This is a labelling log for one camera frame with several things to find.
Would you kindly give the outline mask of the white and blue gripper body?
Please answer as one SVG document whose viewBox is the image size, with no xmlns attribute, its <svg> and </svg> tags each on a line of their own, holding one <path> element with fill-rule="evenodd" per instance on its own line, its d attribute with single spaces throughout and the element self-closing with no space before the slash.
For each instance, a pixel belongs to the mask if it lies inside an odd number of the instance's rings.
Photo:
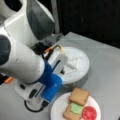
<svg viewBox="0 0 120 120">
<path fill-rule="evenodd" d="M 59 51 L 48 54 L 47 59 L 36 54 L 19 58 L 15 63 L 17 79 L 15 92 L 24 99 L 25 107 L 39 105 L 41 112 L 53 100 L 62 85 L 60 73 L 67 63 L 67 56 Z"/>
</svg>

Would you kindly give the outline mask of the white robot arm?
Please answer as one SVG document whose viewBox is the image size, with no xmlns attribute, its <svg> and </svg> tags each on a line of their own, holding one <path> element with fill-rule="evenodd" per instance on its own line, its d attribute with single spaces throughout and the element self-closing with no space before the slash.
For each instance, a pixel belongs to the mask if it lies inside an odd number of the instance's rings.
<svg viewBox="0 0 120 120">
<path fill-rule="evenodd" d="M 38 0 L 0 0 L 0 73 L 17 79 L 15 91 L 24 105 L 41 112 L 62 85 L 59 76 L 68 58 L 36 54 L 39 42 L 51 36 L 55 21 Z"/>
</svg>

